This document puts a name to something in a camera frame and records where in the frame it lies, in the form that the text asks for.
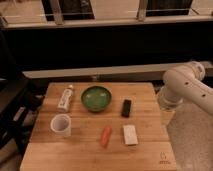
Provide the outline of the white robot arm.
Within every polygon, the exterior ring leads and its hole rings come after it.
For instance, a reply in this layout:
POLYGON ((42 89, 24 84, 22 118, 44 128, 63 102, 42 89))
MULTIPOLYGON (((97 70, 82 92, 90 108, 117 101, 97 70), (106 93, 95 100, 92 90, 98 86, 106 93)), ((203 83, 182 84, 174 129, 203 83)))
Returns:
POLYGON ((175 115, 175 109, 189 100, 213 117, 213 88, 205 85, 204 66, 191 61, 168 69, 163 74, 164 85, 157 93, 162 124, 167 126, 175 115))

